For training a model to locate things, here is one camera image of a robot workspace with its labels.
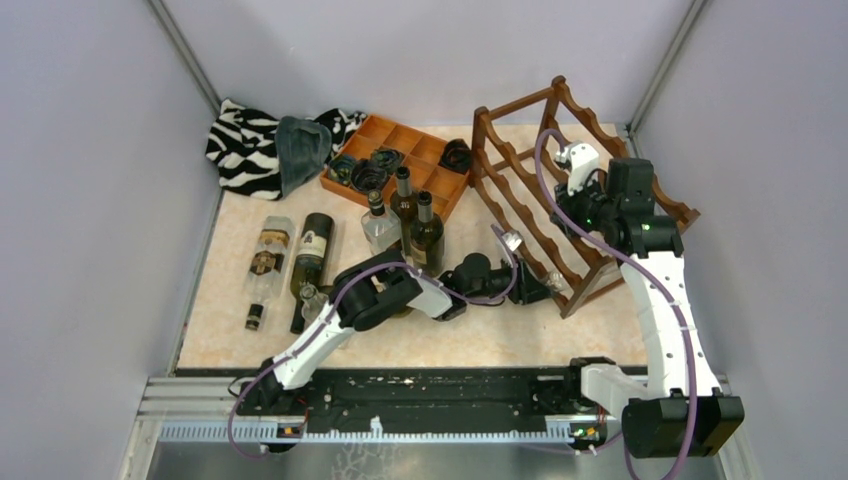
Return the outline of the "wooden wine rack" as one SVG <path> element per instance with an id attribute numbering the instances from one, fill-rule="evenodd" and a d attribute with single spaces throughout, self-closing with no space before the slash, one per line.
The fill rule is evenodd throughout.
<path id="1" fill-rule="evenodd" d="M 537 103 L 544 105 L 539 143 L 517 151 L 494 123 Z M 563 277 L 564 292 L 551 295 L 562 317 L 624 282 L 641 305 L 661 301 L 663 288 L 686 303 L 682 234 L 698 211 L 671 199 L 652 164 L 629 157 L 625 142 L 574 100 L 564 77 L 503 106 L 477 108 L 471 152 L 473 184 L 486 206 L 509 225 L 484 185 L 491 182 L 553 265 L 547 270 L 521 247 L 531 273 Z"/>

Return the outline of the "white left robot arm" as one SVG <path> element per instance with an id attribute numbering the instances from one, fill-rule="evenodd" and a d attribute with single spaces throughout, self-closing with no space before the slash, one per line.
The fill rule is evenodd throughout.
<path id="1" fill-rule="evenodd" d="M 496 307 L 503 300 L 530 305 L 552 296 L 527 263 L 514 255 L 498 269 L 480 253 L 467 255 L 455 268 L 431 277 L 381 253 L 339 274 L 317 317 L 280 354 L 263 361 L 255 379 L 241 390 L 243 415 L 292 411 L 300 389 L 348 338 L 380 326 L 406 309 L 437 321 L 463 314 L 469 305 Z"/>

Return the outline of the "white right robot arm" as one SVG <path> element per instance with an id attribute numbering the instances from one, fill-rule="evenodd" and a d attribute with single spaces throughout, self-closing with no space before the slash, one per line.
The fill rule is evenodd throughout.
<path id="1" fill-rule="evenodd" d="M 607 251 L 634 299 L 648 358 L 639 383 L 611 363 L 586 362 L 563 385 L 576 412 L 596 404 L 618 418 L 635 458 L 719 453 L 745 418 L 740 397 L 722 392 L 700 346 L 684 279 L 681 234 L 656 211 L 654 169 L 615 158 L 602 181 L 597 160 L 562 160 L 569 179 L 554 189 L 553 222 Z"/>

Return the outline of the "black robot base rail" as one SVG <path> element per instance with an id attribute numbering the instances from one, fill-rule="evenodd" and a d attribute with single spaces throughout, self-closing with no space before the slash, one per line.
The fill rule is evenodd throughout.
<path id="1" fill-rule="evenodd" d="M 234 416 L 173 420 L 171 441 L 602 445 L 617 419 L 579 393 L 578 370 L 326 369 L 275 403 L 251 391 Z"/>

